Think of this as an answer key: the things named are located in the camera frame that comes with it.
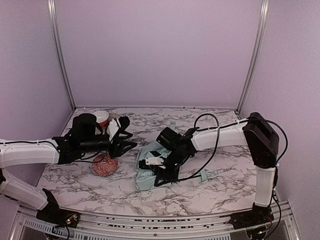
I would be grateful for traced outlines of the mint green folding umbrella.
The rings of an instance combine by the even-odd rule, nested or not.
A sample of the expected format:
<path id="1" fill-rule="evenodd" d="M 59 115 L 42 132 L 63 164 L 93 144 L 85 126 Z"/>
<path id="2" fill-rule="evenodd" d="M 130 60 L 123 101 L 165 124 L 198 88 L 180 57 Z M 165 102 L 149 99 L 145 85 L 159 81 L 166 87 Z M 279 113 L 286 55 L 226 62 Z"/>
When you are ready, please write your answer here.
<path id="1" fill-rule="evenodd" d="M 137 175 L 135 178 L 136 188 L 139 191 L 148 191 L 156 188 L 155 186 L 156 175 L 154 174 L 154 172 L 149 169 L 139 168 L 140 161 L 142 161 L 147 157 L 153 157 L 153 155 L 151 154 L 151 151 L 158 152 L 160 156 L 163 158 L 167 158 L 171 153 L 171 151 L 165 149 L 156 141 L 153 141 L 141 148 L 141 150 L 137 153 L 137 156 L 135 159 L 135 165 L 134 165 L 134 170 L 137 172 Z"/>

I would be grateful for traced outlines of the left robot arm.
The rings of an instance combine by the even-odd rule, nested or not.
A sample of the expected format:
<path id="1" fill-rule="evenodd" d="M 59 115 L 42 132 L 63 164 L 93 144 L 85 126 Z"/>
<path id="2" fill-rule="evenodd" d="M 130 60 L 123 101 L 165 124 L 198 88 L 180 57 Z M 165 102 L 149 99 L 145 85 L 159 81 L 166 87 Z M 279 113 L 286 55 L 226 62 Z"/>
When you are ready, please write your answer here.
<path id="1" fill-rule="evenodd" d="M 39 189 L 6 171 L 7 167 L 29 164 L 67 165 L 84 161 L 87 153 L 106 152 L 118 158 L 135 148 L 137 143 L 128 139 L 130 125 L 127 116 L 112 119 L 106 129 L 92 113 L 82 113 L 73 118 L 71 129 L 64 136 L 45 140 L 0 141 L 0 193 L 21 201 L 37 210 L 36 218 L 60 227 L 76 228 L 80 214 L 60 208 L 50 190 Z"/>

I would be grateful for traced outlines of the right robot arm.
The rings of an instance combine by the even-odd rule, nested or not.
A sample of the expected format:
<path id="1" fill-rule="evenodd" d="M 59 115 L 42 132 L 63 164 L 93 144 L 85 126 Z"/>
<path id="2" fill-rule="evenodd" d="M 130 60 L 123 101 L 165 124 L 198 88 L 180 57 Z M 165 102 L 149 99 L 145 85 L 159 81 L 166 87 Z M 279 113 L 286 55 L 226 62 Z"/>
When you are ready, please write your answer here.
<path id="1" fill-rule="evenodd" d="M 271 211 L 273 192 L 278 181 L 278 163 L 283 157 L 279 153 L 280 137 L 273 127 L 279 125 L 264 119 L 258 112 L 227 125 L 199 128 L 194 126 L 184 134 L 166 127 L 158 135 L 156 142 L 168 150 L 167 157 L 159 157 L 155 165 L 154 186 L 179 182 L 179 170 L 197 152 L 219 147 L 247 146 L 256 168 L 256 193 L 252 208 L 233 213 L 230 224 L 234 229 L 242 229 L 265 224 L 274 220 Z"/>

